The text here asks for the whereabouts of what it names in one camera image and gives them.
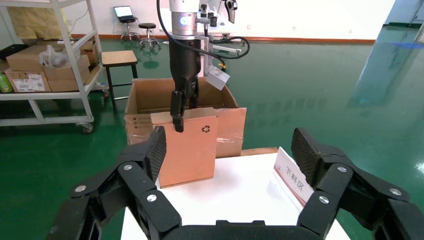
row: wooden stool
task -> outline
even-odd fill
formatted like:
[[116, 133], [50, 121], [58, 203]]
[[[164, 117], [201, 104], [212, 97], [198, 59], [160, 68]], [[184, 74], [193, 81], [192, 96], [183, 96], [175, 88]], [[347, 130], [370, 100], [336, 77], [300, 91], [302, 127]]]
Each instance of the wooden stool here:
[[114, 96], [114, 87], [120, 87], [120, 86], [128, 86], [133, 84], [130, 83], [121, 83], [121, 84], [112, 84], [111, 79], [111, 72], [109, 71], [109, 68], [112, 67], [122, 67], [122, 66], [131, 66], [132, 69], [132, 77], [138, 78], [137, 75], [137, 58], [136, 55], [134, 55], [133, 51], [104, 51], [101, 53], [101, 62], [103, 63], [103, 67], [106, 68], [106, 74], [107, 74], [107, 83], [109, 85], [109, 92], [110, 92], [110, 98], [112, 100], [112, 107], [113, 107], [113, 113], [117, 114], [117, 106], [115, 104], [115, 100], [122, 100], [127, 99], [127, 96], [123, 97], [116, 97]]

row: green epoxy floor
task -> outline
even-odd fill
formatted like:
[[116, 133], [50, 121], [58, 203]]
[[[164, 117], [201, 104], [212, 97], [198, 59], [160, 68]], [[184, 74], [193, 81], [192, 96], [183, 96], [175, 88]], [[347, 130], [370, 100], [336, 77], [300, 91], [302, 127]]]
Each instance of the green epoxy floor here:
[[[102, 41], [102, 47], [131, 49], [113, 40]], [[133, 50], [140, 78], [171, 76], [167, 45], [151, 60]], [[248, 107], [243, 148], [282, 146], [289, 152], [294, 128], [307, 128], [317, 140], [344, 150], [358, 167], [403, 187], [424, 210], [423, 64], [424, 50], [390, 42], [374, 48], [252, 44], [248, 56], [228, 62], [228, 86], [239, 105]], [[132, 75], [130, 67], [114, 67], [111, 74], [114, 83]], [[116, 88], [116, 96], [128, 90]], [[45, 238], [68, 189], [114, 163], [127, 144], [125, 102], [118, 102], [114, 116], [100, 93], [91, 93], [89, 101], [95, 118], [91, 135], [72, 124], [0, 127], [3, 239]], [[84, 113], [78, 100], [45, 100], [40, 108], [51, 116]], [[30, 113], [26, 104], [0, 102], [2, 117]], [[120, 239], [122, 219], [120, 212], [103, 239]], [[371, 239], [348, 213], [341, 211], [337, 219], [351, 239]]]

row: metal shelf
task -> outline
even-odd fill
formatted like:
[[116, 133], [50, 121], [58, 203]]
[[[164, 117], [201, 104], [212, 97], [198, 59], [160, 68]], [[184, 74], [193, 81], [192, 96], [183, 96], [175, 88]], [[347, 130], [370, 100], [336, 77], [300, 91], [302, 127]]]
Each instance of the metal shelf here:
[[[88, 13], [91, 21], [92, 31], [83, 36], [80, 40], [71, 44], [69, 39], [68, 27], [64, 22], [61, 8], [86, 1]], [[93, 89], [108, 89], [107, 86], [97, 86], [100, 74], [104, 71], [104, 67], [100, 63], [90, 74], [92, 80], [89, 84], [84, 85], [81, 78], [80, 70], [78, 68], [77, 59], [74, 50], [79, 49], [92, 37], [95, 38], [97, 44], [97, 54], [102, 54], [100, 45], [100, 38], [97, 31], [96, 21], [94, 19], [94, 12], [91, 0], [0, 0], [0, 6], [8, 7], [31, 7], [31, 8], [50, 8], [53, 9], [56, 15], [56, 20], [63, 37], [63, 42], [69, 56], [70, 65], [75, 75], [78, 91], [76, 92], [35, 92], [35, 93], [9, 93], [0, 94], [0, 101], [15, 101], [27, 100], [32, 107], [35, 117], [34, 118], [13, 118], [13, 119], [0, 119], [0, 126], [22, 126], [22, 125], [41, 125], [41, 124], [71, 124], [83, 125], [86, 128], [92, 128], [90, 123], [94, 121], [94, 117], [88, 101], [88, 94]], [[43, 117], [43, 114], [38, 107], [36, 100], [54, 100], [54, 99], [81, 99], [85, 109], [85, 116], [58, 116], [58, 117]]]
[[0, 0], [0, 6], [6, 7], [29, 7], [29, 8], [43, 8], [43, 9], [62, 9], [85, 0]]

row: shelf caster wheel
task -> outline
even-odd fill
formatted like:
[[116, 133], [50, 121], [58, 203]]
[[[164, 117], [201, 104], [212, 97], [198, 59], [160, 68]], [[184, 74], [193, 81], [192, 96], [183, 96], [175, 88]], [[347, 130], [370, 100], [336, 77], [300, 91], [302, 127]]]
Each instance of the shelf caster wheel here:
[[102, 93], [103, 94], [103, 98], [104, 99], [107, 99], [109, 97], [109, 93], [110, 93], [109, 90], [104, 90], [103, 93]]
[[82, 132], [84, 134], [91, 134], [93, 132], [93, 124], [91, 123], [87, 123], [85, 125], [82, 126]]

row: paper sign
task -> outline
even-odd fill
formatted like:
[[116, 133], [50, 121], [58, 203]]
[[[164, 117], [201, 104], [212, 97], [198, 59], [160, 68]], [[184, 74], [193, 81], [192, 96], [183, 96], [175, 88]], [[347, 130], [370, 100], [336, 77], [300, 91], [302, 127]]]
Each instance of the paper sign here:
[[306, 182], [305, 175], [295, 161], [281, 147], [278, 148], [274, 171], [304, 207], [314, 190]]
[[29, 79], [13, 79], [19, 93], [32, 93], [45, 91], [43, 76], [40, 74], [28, 74]]

